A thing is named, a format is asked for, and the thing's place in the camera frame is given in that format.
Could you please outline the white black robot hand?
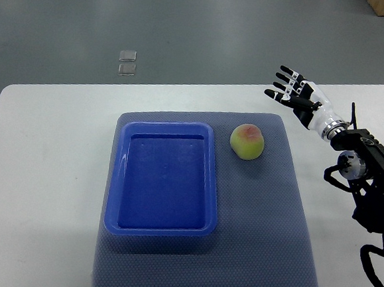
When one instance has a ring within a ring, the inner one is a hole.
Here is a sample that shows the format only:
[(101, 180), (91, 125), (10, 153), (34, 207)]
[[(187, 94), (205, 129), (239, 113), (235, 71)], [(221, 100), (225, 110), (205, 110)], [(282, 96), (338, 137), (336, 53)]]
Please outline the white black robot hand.
[(281, 66), (276, 77), (279, 82), (274, 82), (275, 88), (266, 89), (265, 94), (292, 109), (303, 127), (327, 142), (347, 129), (348, 123), (334, 112), (329, 98), (313, 81), (287, 66)]

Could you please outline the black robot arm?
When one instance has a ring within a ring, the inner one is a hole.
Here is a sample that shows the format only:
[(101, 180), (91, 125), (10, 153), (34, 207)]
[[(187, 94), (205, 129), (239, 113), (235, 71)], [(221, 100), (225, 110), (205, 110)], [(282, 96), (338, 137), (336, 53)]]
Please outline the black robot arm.
[(384, 258), (384, 146), (367, 130), (358, 129), (355, 104), (347, 125), (332, 129), (328, 138), (340, 152), (337, 164), (324, 171), (329, 184), (353, 196), (353, 219), (369, 233), (382, 236), (382, 247), (363, 245), (359, 255), (373, 287), (384, 287), (375, 273), (370, 254)]

